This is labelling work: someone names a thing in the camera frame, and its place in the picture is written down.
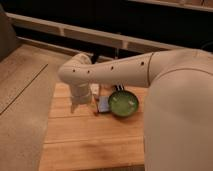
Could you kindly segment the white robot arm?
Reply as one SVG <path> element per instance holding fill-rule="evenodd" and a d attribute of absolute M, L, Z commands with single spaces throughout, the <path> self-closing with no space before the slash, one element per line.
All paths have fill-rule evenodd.
<path fill-rule="evenodd" d="M 93 64 L 77 54 L 59 71 L 76 104 L 89 85 L 144 87 L 145 171 L 213 171 L 213 53 L 176 49 Z"/>

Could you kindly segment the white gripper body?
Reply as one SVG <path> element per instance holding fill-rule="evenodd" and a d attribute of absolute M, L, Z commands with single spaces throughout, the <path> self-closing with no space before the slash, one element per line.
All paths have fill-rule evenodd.
<path fill-rule="evenodd" d="M 73 104 L 82 105 L 91 102 L 92 93 L 88 83 L 70 85 L 71 101 Z"/>

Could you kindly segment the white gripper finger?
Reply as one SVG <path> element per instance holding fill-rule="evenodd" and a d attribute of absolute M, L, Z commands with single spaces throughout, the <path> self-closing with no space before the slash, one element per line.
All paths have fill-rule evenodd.
<path fill-rule="evenodd" d="M 99 101 L 99 96 L 97 96 L 97 95 L 92 95 L 92 96 L 96 101 Z"/>
<path fill-rule="evenodd" d="M 75 109 L 76 109 L 76 105 L 72 104 L 70 108 L 71 113 L 74 113 Z"/>

